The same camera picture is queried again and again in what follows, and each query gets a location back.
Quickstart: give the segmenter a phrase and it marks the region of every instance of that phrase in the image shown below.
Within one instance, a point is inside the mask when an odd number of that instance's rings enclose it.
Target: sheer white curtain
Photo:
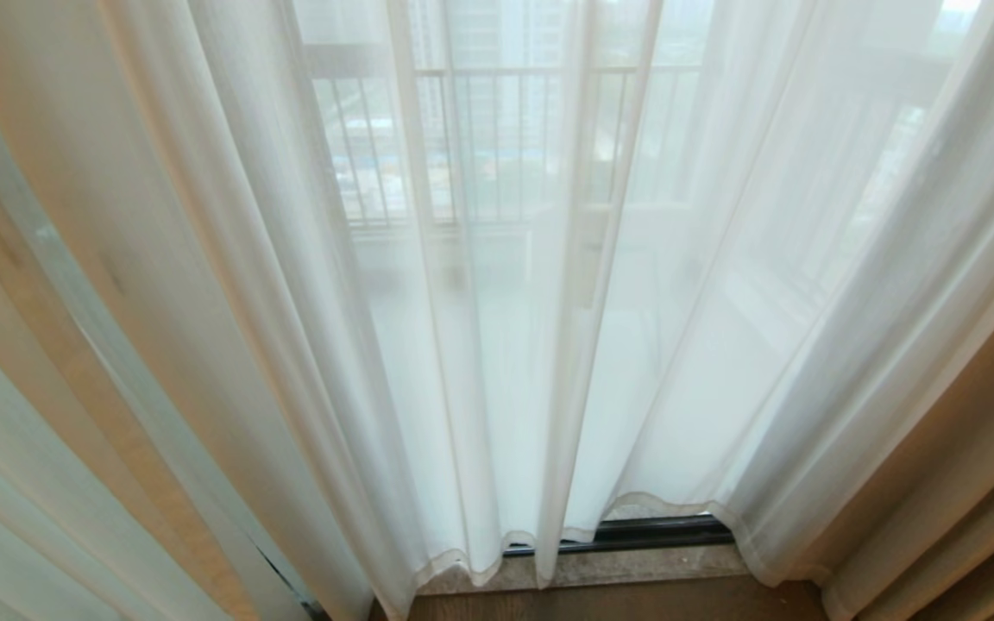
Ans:
[[[545,585],[622,504],[813,577],[994,322],[987,1],[0,0],[0,133],[119,388],[334,618],[512,542]]]

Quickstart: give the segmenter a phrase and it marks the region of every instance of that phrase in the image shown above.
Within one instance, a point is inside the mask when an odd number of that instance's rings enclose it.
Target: wooden floor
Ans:
[[[370,621],[386,620],[375,604]],[[811,582],[766,588],[749,575],[418,597],[410,621],[826,621]]]

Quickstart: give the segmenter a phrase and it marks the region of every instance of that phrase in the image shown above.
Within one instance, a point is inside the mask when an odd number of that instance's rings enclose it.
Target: floor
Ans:
[[[386,620],[375,604],[370,621]],[[410,621],[826,621],[818,590],[809,582],[777,589],[749,575],[636,585],[579,586],[544,591],[505,591],[422,596]]]

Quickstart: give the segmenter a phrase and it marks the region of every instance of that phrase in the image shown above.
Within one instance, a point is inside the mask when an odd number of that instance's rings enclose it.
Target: curtain fold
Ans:
[[[0,533],[96,618],[544,587],[627,504],[988,618],[993,343],[991,1],[0,0]]]

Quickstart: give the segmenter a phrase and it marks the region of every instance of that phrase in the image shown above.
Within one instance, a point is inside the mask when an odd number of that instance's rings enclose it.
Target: beige curtain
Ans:
[[[994,333],[808,560],[831,618],[994,621]]]

